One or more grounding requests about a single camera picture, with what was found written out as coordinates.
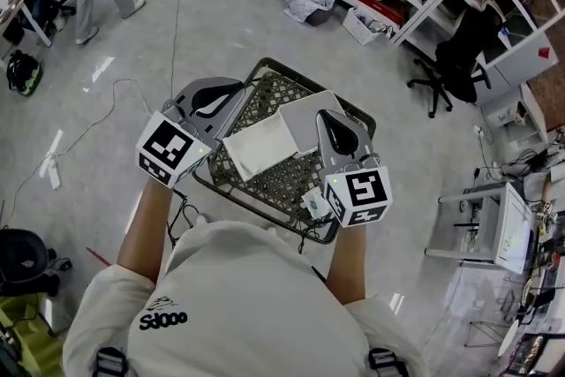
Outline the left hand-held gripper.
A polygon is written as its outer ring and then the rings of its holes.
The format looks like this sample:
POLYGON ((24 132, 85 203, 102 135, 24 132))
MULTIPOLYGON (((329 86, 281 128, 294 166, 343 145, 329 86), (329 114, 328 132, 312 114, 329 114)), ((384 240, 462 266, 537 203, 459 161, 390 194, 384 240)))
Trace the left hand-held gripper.
POLYGON ((136 145, 136 163, 167 188, 194 171, 215 149, 220 110, 242 89, 238 79, 196 79, 150 118, 136 145))

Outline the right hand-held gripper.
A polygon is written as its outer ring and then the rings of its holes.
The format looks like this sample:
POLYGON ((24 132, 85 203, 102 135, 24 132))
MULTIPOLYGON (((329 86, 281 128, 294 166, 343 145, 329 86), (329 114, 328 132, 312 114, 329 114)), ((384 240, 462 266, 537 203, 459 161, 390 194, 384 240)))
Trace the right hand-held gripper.
POLYGON ((331 109, 316 114, 322 196, 344 228, 379 222, 393 203, 388 168, 358 123, 331 109))

